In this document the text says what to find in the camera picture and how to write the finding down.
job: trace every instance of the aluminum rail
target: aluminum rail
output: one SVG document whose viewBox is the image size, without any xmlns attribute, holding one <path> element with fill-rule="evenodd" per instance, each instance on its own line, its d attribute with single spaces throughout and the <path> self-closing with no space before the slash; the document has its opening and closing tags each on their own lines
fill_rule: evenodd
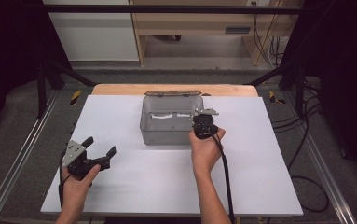
<svg viewBox="0 0 357 224">
<path fill-rule="evenodd" d="M 290 91 L 283 92 L 285 99 L 287 100 L 287 104 L 290 106 L 292 112 L 295 114 L 294 107 L 294 96 Z M 300 131 L 305 133 L 306 125 L 300 125 Z M 355 224 L 355 218 L 348 206 L 346 200 L 344 199 L 343 194 L 340 191 L 340 188 L 337 185 L 337 182 L 333 178 L 332 172 L 329 170 L 326 162 L 323 159 L 323 156 L 320 153 L 317 145 L 315 144 L 314 139 L 312 138 L 310 132 L 308 132 L 306 143 L 308 146 L 308 152 L 311 156 L 312 162 L 314 163 L 315 169 L 323 182 L 323 187 L 329 196 L 330 202 L 335 208 L 336 214 L 340 219 L 340 223 L 342 224 Z"/>
<path fill-rule="evenodd" d="M 24 5 L 25 9 L 52 13 L 193 13 L 193 14 L 279 14 L 302 15 L 322 12 L 321 8 L 228 7 L 164 5 Z"/>
<path fill-rule="evenodd" d="M 41 134 L 41 131 L 43 130 L 45 123 L 47 122 L 47 119 L 50 115 L 50 112 L 53 109 L 53 106 L 55 105 L 58 96 L 59 96 L 58 91 L 52 91 L 52 94 L 48 99 L 48 107 L 46 112 L 44 113 L 44 116 L 35 122 L 32 130 L 27 136 L 26 141 L 21 147 L 21 151 L 19 152 L 18 156 L 16 157 L 16 160 L 13 162 L 3 183 L 1 184 L 0 212 L 7 200 L 7 197 L 9 196 L 9 193 L 12 191 L 16 183 L 16 180 L 19 178 L 19 175 L 21 174 L 21 170 L 24 167 L 24 164 L 26 163 L 31 151 L 33 150 L 36 140 L 38 139 L 39 134 Z"/>
</svg>

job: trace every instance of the floor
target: floor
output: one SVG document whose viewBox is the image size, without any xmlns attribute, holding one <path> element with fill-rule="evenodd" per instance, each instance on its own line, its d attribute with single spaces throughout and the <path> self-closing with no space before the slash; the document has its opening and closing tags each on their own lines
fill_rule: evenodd
<svg viewBox="0 0 357 224">
<path fill-rule="evenodd" d="M 110 69 L 110 63 L 76 63 L 76 71 L 96 82 L 103 83 L 229 83 L 243 84 L 264 75 L 272 69 L 263 63 L 253 67 L 240 38 L 222 38 L 219 36 L 198 37 L 183 36 L 181 41 L 171 36 L 153 37 L 148 42 L 145 64 L 119 64 Z M 64 76 L 66 86 L 57 91 L 57 99 L 50 111 L 50 116 L 42 126 L 39 135 L 33 136 L 34 144 L 22 161 L 22 166 L 14 167 L 17 171 L 11 179 L 12 185 L 0 205 L 0 223 L 52 223 L 54 216 L 40 214 L 39 209 L 55 175 L 57 159 L 70 139 L 86 102 L 86 95 L 91 88 Z M 309 82 L 319 85 L 319 80 L 308 77 Z M 257 87 L 263 97 L 271 121 L 275 126 L 286 124 L 283 121 L 294 115 L 288 101 L 289 92 L 278 88 L 279 77 Z M 75 106 L 69 105 L 74 91 L 82 90 Z M 48 88 L 48 95 L 55 91 Z M 277 101 L 270 100 L 270 93 Z M 312 95 L 306 92 L 306 98 Z M 315 109 L 321 109 L 316 101 L 311 102 Z M 357 223 L 357 165 L 355 161 L 341 158 L 339 144 L 328 126 L 322 109 L 313 114 L 309 120 L 310 136 L 316 142 L 324 161 L 354 216 Z M 13 90 L 7 96 L 7 104 L 0 114 L 0 187 L 9 174 L 12 164 L 22 153 L 23 143 L 36 123 L 37 92 L 36 83 L 30 82 Z M 300 127 L 292 130 L 276 130 L 281 153 L 286 161 L 293 158 L 303 134 Z M 319 171 L 310 155 L 309 146 L 304 146 L 294 165 L 292 175 L 305 175 L 322 185 Z M 301 179 L 293 180 L 300 202 L 311 208 L 321 208 L 326 200 L 323 193 L 312 184 Z M 321 213 L 305 211 L 302 217 L 274 217 L 270 223 L 351 223 L 343 222 L 337 216 L 337 204 Z M 259 223 L 257 217 L 243 217 L 241 223 Z"/>
</svg>

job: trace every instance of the cabinet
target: cabinet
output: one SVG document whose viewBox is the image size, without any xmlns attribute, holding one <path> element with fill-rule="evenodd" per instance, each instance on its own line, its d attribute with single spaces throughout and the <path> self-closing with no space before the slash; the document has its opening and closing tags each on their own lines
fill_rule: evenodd
<svg viewBox="0 0 357 224">
<path fill-rule="evenodd" d="M 44 4 L 127 5 L 125 0 L 43 0 Z M 68 59 L 137 61 L 130 13 L 49 13 Z"/>
<path fill-rule="evenodd" d="M 132 5 L 186 6 L 248 6 L 246 0 L 130 0 Z M 299 6 L 298 0 L 270 0 L 267 6 Z M 240 35 L 251 55 L 253 65 L 261 62 L 261 53 L 254 42 L 254 31 L 259 35 L 260 48 L 268 50 L 269 36 L 289 36 L 295 18 L 289 15 L 215 15 L 215 14 L 133 14 L 140 61 L 144 60 L 146 39 L 149 35 Z"/>
</svg>

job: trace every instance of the transparent box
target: transparent box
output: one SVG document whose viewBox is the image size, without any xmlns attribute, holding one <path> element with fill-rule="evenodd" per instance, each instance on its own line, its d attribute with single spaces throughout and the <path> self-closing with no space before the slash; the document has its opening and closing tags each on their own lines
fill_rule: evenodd
<svg viewBox="0 0 357 224">
<path fill-rule="evenodd" d="M 190 145 L 195 109 L 203 109 L 199 95 L 145 96 L 140 129 L 149 146 Z"/>
</svg>

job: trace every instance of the forearm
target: forearm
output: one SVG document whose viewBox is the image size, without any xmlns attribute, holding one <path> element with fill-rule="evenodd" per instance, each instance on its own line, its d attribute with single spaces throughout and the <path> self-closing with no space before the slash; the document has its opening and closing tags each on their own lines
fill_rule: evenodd
<svg viewBox="0 0 357 224">
<path fill-rule="evenodd" d="M 74 210 L 70 211 L 69 209 L 62 209 L 62 212 L 56 220 L 56 224 L 75 224 L 77 223 L 79 216 L 80 214 Z"/>
<path fill-rule="evenodd" d="M 209 175 L 196 176 L 199 192 L 199 205 L 202 224 L 230 223 L 225 207 L 222 205 Z"/>
</svg>

